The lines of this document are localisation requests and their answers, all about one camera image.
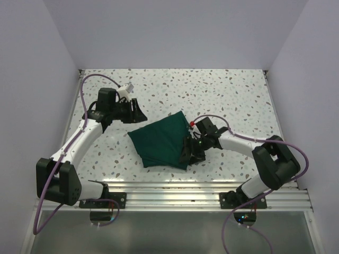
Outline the green surgical drape cloth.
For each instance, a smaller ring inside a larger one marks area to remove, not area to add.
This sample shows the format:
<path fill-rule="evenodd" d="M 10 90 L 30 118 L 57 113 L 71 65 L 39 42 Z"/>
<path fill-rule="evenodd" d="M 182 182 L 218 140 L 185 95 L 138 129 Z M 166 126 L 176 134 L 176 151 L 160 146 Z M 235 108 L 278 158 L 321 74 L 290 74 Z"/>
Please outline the green surgical drape cloth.
<path fill-rule="evenodd" d="M 180 157 L 183 141 L 189 135 L 189 123 L 181 111 L 128 132 L 145 168 L 170 166 L 181 170 L 188 167 Z"/>

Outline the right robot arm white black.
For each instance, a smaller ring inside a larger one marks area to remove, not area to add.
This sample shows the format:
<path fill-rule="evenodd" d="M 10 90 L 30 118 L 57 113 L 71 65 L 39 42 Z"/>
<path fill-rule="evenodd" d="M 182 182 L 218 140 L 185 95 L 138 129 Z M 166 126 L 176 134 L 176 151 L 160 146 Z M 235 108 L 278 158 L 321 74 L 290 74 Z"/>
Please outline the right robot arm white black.
<path fill-rule="evenodd" d="M 180 162 L 189 165 L 203 162 L 206 151 L 214 148 L 238 152 L 254 159 L 257 175 L 225 195 L 231 206 L 249 207 L 255 198 L 269 190 L 278 190 L 299 171 L 300 164 L 288 145 L 277 135 L 258 139 L 234 133 L 229 125 L 217 128 L 210 117 L 190 122 L 192 137 L 184 138 Z"/>

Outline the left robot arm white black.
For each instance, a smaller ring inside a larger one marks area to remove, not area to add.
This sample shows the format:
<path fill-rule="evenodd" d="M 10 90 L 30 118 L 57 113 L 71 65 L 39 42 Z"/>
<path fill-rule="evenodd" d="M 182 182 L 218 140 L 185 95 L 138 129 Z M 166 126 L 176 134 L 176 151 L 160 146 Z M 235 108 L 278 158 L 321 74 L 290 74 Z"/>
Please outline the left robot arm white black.
<path fill-rule="evenodd" d="M 114 121 L 134 124 L 147 120 L 137 100 L 130 97 L 132 89 L 127 85 L 99 90 L 71 138 L 50 158 L 37 162 L 38 198 L 69 206 L 88 199 L 100 208 L 109 204 L 107 184 L 80 180 L 76 170 L 90 146 Z"/>

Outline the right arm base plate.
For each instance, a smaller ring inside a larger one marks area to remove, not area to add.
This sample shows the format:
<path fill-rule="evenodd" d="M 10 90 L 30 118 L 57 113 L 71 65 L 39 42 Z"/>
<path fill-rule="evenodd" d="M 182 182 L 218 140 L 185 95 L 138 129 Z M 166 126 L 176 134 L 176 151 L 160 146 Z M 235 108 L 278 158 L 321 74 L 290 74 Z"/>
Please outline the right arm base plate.
<path fill-rule="evenodd" d="M 235 209 L 238 206 L 245 204 L 246 202 L 251 201 L 247 198 L 245 194 L 241 194 L 235 191 L 221 192 L 219 193 L 219 202 L 221 209 Z M 243 207 L 244 209 L 266 209 L 267 203 L 266 199 L 261 198 L 258 201 L 251 201 L 250 204 Z"/>

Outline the aluminium rail frame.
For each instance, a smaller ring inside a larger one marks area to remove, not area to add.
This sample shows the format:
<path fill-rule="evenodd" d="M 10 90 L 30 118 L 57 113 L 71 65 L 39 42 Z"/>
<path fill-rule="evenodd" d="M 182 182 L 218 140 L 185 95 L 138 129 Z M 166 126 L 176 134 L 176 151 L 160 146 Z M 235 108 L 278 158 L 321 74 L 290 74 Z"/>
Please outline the aluminium rail frame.
<path fill-rule="evenodd" d="M 219 212 L 219 194 L 240 182 L 108 182 L 111 192 L 125 192 L 126 212 Z M 267 212 L 310 212 L 306 190 L 287 183 L 266 197 Z"/>

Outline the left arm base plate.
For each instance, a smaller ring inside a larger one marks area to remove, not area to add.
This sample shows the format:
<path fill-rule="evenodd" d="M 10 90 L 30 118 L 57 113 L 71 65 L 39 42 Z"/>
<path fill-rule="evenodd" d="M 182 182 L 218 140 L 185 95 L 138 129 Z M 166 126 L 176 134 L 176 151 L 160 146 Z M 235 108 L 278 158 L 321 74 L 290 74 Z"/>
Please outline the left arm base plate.
<path fill-rule="evenodd" d="M 104 208 L 120 208 L 124 209 L 127 201 L 127 193 L 125 192 L 109 192 L 105 198 L 87 199 L 79 202 L 79 208 L 87 209 L 104 209 Z"/>

